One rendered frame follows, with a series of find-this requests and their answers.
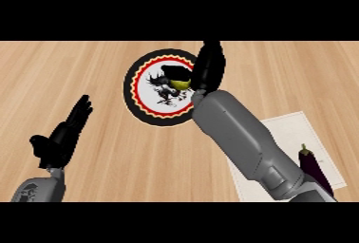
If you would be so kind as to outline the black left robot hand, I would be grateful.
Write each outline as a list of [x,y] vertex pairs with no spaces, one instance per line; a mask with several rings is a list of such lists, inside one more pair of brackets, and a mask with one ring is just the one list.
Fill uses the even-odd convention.
[[90,96],[83,95],[77,101],[65,121],[62,121],[49,137],[34,135],[30,143],[34,156],[40,159],[40,168],[64,168],[71,160],[81,130],[93,112]]

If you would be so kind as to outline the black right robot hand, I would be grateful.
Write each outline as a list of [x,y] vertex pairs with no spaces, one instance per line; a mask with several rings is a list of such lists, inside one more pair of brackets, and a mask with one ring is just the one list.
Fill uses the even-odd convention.
[[192,69],[180,65],[164,65],[161,70],[168,80],[191,81],[188,89],[204,90],[210,93],[217,90],[226,67],[223,48],[219,41],[204,41]]

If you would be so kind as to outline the yellow-green pear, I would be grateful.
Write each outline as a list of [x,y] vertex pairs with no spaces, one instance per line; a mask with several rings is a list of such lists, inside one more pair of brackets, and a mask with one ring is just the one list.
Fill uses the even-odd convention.
[[191,87],[191,81],[170,81],[171,86],[176,90],[186,90]]

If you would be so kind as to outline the round black red patterned plate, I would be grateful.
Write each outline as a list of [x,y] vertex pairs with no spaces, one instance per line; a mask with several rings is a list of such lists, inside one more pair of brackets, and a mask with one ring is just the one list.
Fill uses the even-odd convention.
[[182,66],[191,71],[195,61],[192,53],[165,48],[145,54],[131,64],[124,76],[124,104],[146,125],[171,127],[191,120],[194,90],[171,87],[161,67]]

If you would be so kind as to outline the white rectangular placemat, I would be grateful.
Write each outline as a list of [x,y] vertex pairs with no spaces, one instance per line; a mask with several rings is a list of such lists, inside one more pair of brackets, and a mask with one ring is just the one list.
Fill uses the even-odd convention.
[[[327,176],[331,188],[334,190],[344,188],[346,180],[322,145],[316,130],[307,120],[304,112],[294,112],[288,115],[262,120],[262,123],[272,134],[278,146],[293,161],[298,162],[298,151],[301,145],[306,145],[306,148],[315,153],[318,165]],[[230,160],[228,160],[228,163],[239,201],[273,202],[262,185],[254,180],[245,178]]]

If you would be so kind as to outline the dark purple eggplant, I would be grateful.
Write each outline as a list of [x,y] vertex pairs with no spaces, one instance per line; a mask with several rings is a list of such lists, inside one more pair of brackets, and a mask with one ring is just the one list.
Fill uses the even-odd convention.
[[325,189],[329,195],[334,195],[334,191],[325,177],[325,174],[321,171],[318,165],[318,159],[315,153],[307,149],[306,144],[301,144],[301,149],[298,151],[298,161],[300,161],[300,168],[303,172],[315,178],[321,187]]

